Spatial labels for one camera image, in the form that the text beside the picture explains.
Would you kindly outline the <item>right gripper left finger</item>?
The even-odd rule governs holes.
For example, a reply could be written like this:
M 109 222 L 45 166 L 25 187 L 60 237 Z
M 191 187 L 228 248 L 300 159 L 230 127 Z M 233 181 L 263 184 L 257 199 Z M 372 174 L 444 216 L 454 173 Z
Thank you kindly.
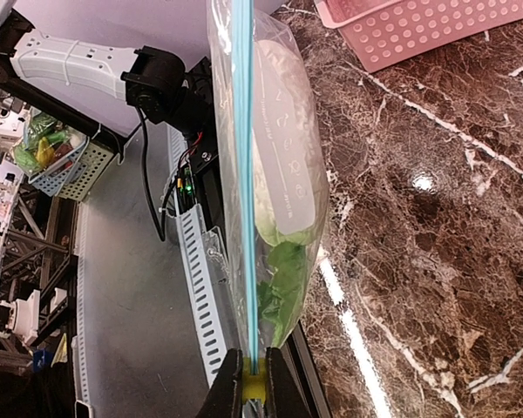
M 240 349 L 228 350 L 202 405 L 202 418 L 242 417 L 244 357 Z

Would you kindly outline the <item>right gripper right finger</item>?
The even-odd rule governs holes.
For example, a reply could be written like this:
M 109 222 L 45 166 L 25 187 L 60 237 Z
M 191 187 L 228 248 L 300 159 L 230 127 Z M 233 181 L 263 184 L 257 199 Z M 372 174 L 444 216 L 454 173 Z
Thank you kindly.
M 279 348 L 266 350 L 266 401 L 267 417 L 309 417 L 300 391 Z

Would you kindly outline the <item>green toy lettuce leaf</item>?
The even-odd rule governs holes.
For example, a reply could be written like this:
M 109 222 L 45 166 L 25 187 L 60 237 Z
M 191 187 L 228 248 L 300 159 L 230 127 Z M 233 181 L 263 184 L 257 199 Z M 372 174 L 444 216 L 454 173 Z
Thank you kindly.
M 308 285 L 306 247 L 282 242 L 267 257 L 269 274 L 257 284 L 258 316 L 265 347 L 282 347 L 299 321 Z

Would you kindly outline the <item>white toy bun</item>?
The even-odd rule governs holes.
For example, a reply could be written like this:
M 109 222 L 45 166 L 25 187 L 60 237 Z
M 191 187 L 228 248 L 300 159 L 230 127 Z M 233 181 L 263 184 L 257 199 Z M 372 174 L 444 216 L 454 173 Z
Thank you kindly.
M 310 246 L 325 223 L 329 185 L 310 83 L 295 50 L 255 42 L 255 226 L 270 246 Z

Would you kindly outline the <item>pink perforated plastic basket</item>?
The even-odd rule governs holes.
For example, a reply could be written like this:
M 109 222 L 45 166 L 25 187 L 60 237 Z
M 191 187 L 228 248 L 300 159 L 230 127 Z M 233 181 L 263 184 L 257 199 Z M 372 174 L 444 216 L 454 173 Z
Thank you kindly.
M 315 1 L 368 72 L 523 19 L 523 0 Z

